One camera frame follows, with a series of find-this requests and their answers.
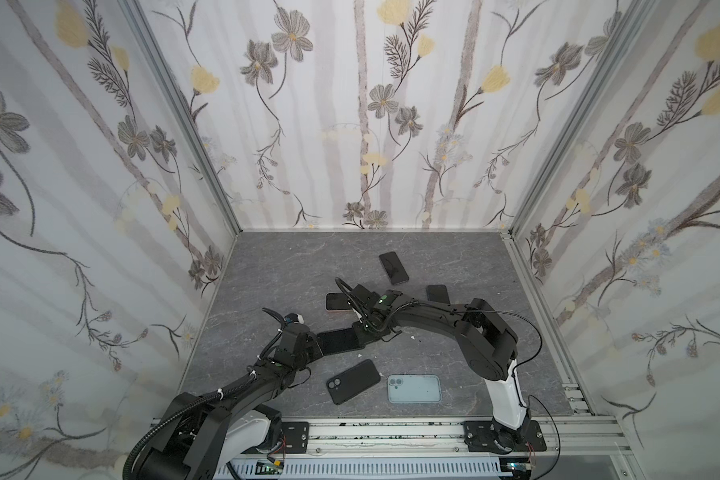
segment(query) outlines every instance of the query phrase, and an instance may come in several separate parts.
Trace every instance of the white robot base segment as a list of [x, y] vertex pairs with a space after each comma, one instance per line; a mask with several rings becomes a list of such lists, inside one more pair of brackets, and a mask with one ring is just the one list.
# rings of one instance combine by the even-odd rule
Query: white robot base segment
[[[463, 305], [424, 302], [396, 290], [379, 295], [362, 285], [351, 289], [339, 278], [336, 284], [358, 314], [351, 328], [362, 345], [400, 326], [456, 340], [469, 368], [485, 379], [494, 408], [493, 420], [480, 430], [480, 438], [470, 432], [465, 443], [499, 455], [527, 451], [524, 447], [538, 424], [523, 404], [514, 372], [518, 336], [485, 300]], [[174, 398], [160, 424], [128, 456], [124, 480], [210, 480], [219, 466], [247, 448], [267, 452], [282, 441], [279, 412], [262, 404], [288, 389], [296, 373], [321, 359], [323, 352], [307, 325], [262, 310], [278, 321], [278, 333], [248, 367], [249, 373], [214, 392], [183, 392]]]

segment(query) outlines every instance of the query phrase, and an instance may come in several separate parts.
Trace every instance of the wire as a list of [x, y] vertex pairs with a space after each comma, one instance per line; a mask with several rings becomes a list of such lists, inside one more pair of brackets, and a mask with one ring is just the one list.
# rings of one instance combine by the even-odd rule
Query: wire
[[162, 430], [163, 428], [165, 428], [166, 426], [168, 426], [169, 424], [171, 424], [174, 420], [177, 420], [178, 418], [183, 417], [185, 414], [187, 414], [187, 413], [189, 413], [189, 412], [192, 412], [193, 410], [195, 410], [195, 409], [197, 409], [197, 408], [200, 408], [200, 407], [202, 407], [203, 405], [205, 405], [205, 404], [207, 404], [207, 403], [215, 402], [215, 401], [217, 401], [217, 400], [220, 400], [220, 399], [223, 398], [223, 397], [233, 395], [233, 394], [238, 393], [239, 391], [241, 391], [241, 390], [243, 390], [243, 389], [248, 388], [248, 386], [249, 386], [251, 383], [253, 383], [254, 380], [256, 380], [256, 374], [250, 375], [250, 376], [249, 376], [249, 379], [248, 379], [245, 383], [243, 383], [243, 384], [241, 384], [241, 385], [239, 385], [239, 386], [237, 386], [237, 387], [232, 387], [232, 388], [229, 388], [229, 389], [225, 389], [225, 390], [222, 390], [221, 392], [213, 392], [213, 393], [211, 393], [210, 395], [205, 396], [205, 397], [199, 397], [199, 398], [197, 398], [196, 400], [194, 400], [192, 403], [190, 403], [189, 405], [187, 405], [186, 407], [182, 408], [182, 409], [179, 410], [178, 412], [174, 413], [172, 416], [166, 418], [165, 420], [163, 420], [162, 422], [160, 422], [159, 424], [157, 424], [156, 426], [154, 426], [154, 428], [152, 428], [151, 430], [149, 430], [149, 431], [141, 438], [141, 440], [139, 440], [139, 441], [136, 443], [136, 445], [134, 446], [134, 449], [130, 451], [130, 454], [128, 454], [128, 457], [125, 459], [125, 463], [124, 463], [124, 465], [123, 465], [123, 480], [129, 480], [129, 479], [130, 479], [131, 470], [133, 469], [134, 463], [135, 463], [136, 459], [138, 458], [139, 454], [140, 454], [141, 451], [144, 449], [144, 447], [146, 446], [146, 444], [149, 443], [150, 440], [151, 440], [155, 435], [157, 435], [157, 433], [158, 433], [160, 430]]
[[554, 426], [554, 432], [555, 432], [555, 434], [557, 434], [557, 455], [554, 458], [554, 463], [552, 464], [552, 466], [550, 467], [549, 470], [547, 470], [546, 472], [542, 473], [541, 475], [537, 476], [534, 479], [534, 480], [539, 480], [539, 478], [547, 475], [549, 472], [552, 472], [552, 470], [555, 468], [555, 466], [557, 465], [557, 461], [560, 460], [560, 451], [562, 450], [563, 446], [560, 444], [560, 431], [557, 429], [557, 423], [555, 423], [554, 417], [552, 417], [552, 414], [550, 413], [549, 410], [547, 410], [547, 407], [535, 395], [528, 395], [528, 403], [530, 403], [531, 398], [536, 400], [539, 403], [539, 405], [541, 405], [544, 408], [544, 411], [547, 413], [550, 420], [552, 420], [552, 426]]
[[[307, 380], [311, 379], [311, 378], [312, 378], [312, 369], [310, 369], [308, 366], [305, 366], [304, 368], [306, 368], [307, 371], [309, 372], [309, 375], [308, 375], [308, 377], [307, 377]], [[295, 384], [295, 385], [291, 385], [291, 386], [288, 387], [288, 388], [289, 388], [289, 389], [292, 389], [292, 388], [294, 388], [294, 387], [298, 387], [299, 385], [303, 385], [303, 384], [305, 384], [305, 383], [307, 382], [307, 380], [304, 380], [303, 382], [297, 383], [297, 384]]]

